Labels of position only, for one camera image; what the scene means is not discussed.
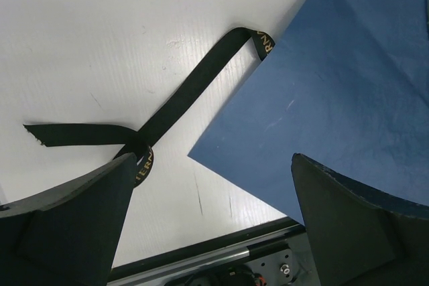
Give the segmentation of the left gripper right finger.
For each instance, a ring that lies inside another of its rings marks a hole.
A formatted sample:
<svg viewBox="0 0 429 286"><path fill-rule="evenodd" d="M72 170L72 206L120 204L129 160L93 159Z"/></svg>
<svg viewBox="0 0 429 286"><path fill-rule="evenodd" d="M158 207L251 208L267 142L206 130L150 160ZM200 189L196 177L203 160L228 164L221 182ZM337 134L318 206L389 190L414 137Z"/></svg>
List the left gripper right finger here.
<svg viewBox="0 0 429 286"><path fill-rule="evenodd" d="M303 154L292 177L322 285L427 285L428 207Z"/></svg>

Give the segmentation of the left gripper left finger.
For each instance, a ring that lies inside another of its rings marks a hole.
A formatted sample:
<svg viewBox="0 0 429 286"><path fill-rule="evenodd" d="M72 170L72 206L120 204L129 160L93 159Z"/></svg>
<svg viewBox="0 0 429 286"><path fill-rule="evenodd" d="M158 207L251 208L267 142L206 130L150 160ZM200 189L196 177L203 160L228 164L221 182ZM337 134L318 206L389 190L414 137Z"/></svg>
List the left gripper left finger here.
<svg viewBox="0 0 429 286"><path fill-rule="evenodd" d="M106 285L137 173L122 155L1 206L2 285Z"/></svg>

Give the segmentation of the black gold-lettered ribbon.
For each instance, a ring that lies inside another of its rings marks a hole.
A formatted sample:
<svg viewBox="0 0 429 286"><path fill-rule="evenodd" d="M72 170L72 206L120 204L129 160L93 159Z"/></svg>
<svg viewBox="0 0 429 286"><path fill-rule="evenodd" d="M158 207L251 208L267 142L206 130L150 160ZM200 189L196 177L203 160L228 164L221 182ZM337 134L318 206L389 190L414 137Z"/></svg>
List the black gold-lettered ribbon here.
<svg viewBox="0 0 429 286"><path fill-rule="evenodd" d="M251 40L260 60L273 50L273 38L263 31L236 27L228 31L191 71L173 95L137 131L108 124L54 123L24 125L46 147L122 145L116 158L126 153L137 157L134 186L148 177L154 165L153 146L195 103L231 58Z"/></svg>

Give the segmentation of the blue wrapping paper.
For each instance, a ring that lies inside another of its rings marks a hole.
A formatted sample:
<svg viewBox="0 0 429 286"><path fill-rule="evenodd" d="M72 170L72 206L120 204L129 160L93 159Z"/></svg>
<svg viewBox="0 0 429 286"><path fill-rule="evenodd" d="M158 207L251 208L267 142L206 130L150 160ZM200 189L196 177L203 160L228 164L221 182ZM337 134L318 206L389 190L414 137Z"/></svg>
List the blue wrapping paper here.
<svg viewBox="0 0 429 286"><path fill-rule="evenodd" d="M428 203L428 0L306 0L189 156L301 222L296 153Z"/></svg>

